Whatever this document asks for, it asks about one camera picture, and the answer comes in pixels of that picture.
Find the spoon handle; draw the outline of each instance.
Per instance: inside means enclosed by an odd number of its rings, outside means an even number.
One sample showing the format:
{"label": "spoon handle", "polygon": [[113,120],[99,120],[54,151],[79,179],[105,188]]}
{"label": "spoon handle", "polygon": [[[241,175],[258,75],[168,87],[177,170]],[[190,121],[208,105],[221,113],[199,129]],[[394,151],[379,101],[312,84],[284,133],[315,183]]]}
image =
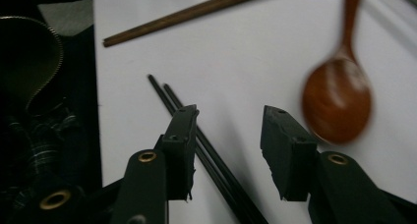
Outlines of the spoon handle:
{"label": "spoon handle", "polygon": [[345,0],[344,3],[344,31],[342,44],[351,47],[352,33],[355,26],[356,11],[359,0]]}

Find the spoon bowl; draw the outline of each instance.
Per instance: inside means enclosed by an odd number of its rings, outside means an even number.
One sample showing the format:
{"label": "spoon bowl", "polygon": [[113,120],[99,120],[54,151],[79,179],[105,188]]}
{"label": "spoon bowl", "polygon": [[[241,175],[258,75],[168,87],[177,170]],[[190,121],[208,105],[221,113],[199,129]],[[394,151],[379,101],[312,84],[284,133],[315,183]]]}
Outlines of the spoon bowl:
{"label": "spoon bowl", "polygon": [[345,0],[342,44],[335,55],[307,78],[302,111],[310,130],[333,144],[356,139],[372,109],[369,81],[356,61],[351,36],[359,0]]}

